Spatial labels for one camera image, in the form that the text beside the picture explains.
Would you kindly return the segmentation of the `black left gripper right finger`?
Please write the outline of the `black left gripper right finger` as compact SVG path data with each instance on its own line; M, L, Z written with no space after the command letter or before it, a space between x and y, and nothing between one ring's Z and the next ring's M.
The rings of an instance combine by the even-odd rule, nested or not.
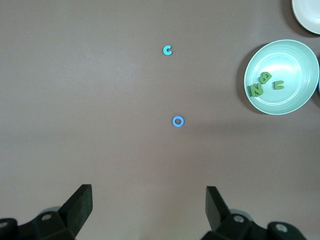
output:
M207 186L205 213L211 227L204 240L304 240L306 237L293 225L274 221L267 228L257 225L245 214L232 212L217 187Z

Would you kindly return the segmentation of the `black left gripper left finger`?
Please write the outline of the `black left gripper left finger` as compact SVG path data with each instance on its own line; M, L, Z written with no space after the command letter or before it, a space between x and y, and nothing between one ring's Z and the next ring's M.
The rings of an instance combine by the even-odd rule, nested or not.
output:
M93 210L90 184L81 185L58 211L46 211L18 225L14 218L0 220L2 240L74 240Z

